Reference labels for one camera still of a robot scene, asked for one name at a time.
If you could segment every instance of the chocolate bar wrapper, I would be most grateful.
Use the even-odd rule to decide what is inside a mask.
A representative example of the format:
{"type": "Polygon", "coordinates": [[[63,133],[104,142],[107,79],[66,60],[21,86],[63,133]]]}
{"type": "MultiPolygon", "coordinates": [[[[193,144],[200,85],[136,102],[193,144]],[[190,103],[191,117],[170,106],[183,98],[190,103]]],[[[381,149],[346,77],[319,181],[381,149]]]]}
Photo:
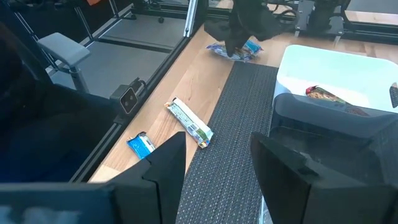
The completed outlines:
{"type": "Polygon", "coordinates": [[[341,103],[341,104],[338,104],[335,106],[338,107],[339,110],[343,110],[347,113],[356,114],[356,115],[360,115],[360,116],[369,116],[361,108],[347,103],[345,100],[330,93],[327,90],[324,90],[323,88],[321,88],[319,86],[311,86],[311,87],[307,88],[305,90],[305,94],[310,98],[316,98],[316,99],[322,99],[322,100],[341,103]]]}

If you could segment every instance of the crumpled wrapper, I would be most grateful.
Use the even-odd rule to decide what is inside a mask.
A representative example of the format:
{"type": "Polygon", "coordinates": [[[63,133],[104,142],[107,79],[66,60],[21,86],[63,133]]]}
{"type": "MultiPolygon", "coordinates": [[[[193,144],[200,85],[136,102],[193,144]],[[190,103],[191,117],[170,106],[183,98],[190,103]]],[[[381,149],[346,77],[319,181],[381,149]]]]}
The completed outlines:
{"type": "Polygon", "coordinates": [[[224,58],[241,62],[248,62],[255,59],[257,54],[263,50],[260,45],[251,40],[248,40],[242,49],[236,49],[232,57],[229,57],[226,53],[225,44],[214,43],[207,46],[206,49],[212,50],[214,53],[221,55],[224,58]]]}

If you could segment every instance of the gray surface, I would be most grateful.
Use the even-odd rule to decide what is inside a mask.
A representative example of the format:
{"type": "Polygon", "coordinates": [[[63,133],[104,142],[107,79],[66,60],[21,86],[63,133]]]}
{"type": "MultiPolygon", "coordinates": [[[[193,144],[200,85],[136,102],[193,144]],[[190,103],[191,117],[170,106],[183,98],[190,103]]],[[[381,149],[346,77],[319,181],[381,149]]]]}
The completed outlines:
{"type": "MultiPolygon", "coordinates": [[[[95,42],[88,47],[91,56],[80,64],[90,93],[109,98],[119,85],[130,84],[135,78],[144,81],[153,75],[167,54],[95,42]]],[[[69,74],[51,76],[54,83],[74,88],[69,74]]]]}
{"type": "Polygon", "coordinates": [[[185,20],[137,15],[137,20],[123,19],[109,30],[103,38],[137,44],[155,45],[173,49],[183,37],[185,20]]]}
{"type": "Polygon", "coordinates": [[[176,223],[256,223],[261,192],[249,150],[266,134],[277,68],[236,62],[209,122],[215,135],[198,149],[182,190],[176,223]]]}
{"type": "Polygon", "coordinates": [[[37,44],[69,67],[78,65],[90,55],[90,51],[84,46],[58,32],[41,38],[37,44]]]}

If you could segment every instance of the snack bar wrapper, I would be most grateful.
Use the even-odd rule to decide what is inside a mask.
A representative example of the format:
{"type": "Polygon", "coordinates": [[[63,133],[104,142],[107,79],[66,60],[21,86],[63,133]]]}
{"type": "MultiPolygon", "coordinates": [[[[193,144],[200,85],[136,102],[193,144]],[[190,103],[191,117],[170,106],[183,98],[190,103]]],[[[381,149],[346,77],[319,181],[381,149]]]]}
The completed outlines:
{"type": "Polygon", "coordinates": [[[166,103],[165,106],[201,148],[209,145],[210,139],[213,137],[213,132],[183,101],[174,98],[173,102],[166,103]]]}
{"type": "Polygon", "coordinates": [[[212,50],[216,54],[221,55],[224,58],[241,61],[241,62],[248,62],[250,60],[253,60],[257,56],[257,54],[263,50],[260,47],[260,45],[254,43],[251,40],[248,40],[242,49],[236,49],[232,57],[229,57],[227,55],[224,44],[219,44],[219,43],[211,44],[207,46],[206,49],[212,50]]]}
{"type": "Polygon", "coordinates": [[[340,104],[336,106],[340,106],[340,110],[345,111],[347,113],[356,114],[360,116],[369,116],[365,111],[361,108],[354,106],[340,97],[330,93],[329,91],[319,87],[319,86],[311,86],[305,90],[305,94],[310,98],[323,99],[332,102],[338,102],[340,104]]]}

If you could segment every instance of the chair armrest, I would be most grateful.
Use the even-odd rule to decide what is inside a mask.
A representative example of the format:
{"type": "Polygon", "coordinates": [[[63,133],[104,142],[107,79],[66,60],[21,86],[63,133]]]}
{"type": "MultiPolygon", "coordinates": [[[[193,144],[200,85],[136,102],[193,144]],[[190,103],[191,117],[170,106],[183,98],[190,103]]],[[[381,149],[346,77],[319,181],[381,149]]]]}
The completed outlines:
{"type": "Polygon", "coordinates": [[[69,67],[77,66],[90,55],[90,51],[84,46],[60,33],[43,37],[37,43],[45,52],[69,67]]]}

